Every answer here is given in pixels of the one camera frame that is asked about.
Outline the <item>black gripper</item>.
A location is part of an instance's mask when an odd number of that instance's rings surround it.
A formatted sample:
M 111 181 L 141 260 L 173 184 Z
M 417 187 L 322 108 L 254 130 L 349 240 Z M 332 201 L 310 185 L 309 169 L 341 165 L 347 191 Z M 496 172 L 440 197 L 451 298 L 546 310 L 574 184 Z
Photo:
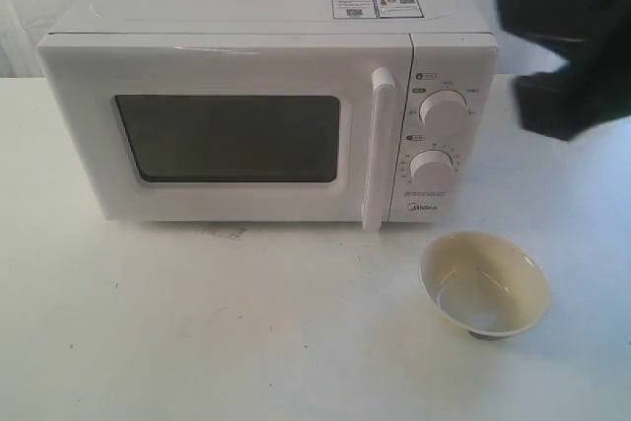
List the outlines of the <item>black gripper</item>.
M 587 62 L 581 79 L 563 72 L 514 79 L 521 129 L 571 141 L 630 114 L 630 0 L 495 0 L 506 33 L 570 62 Z

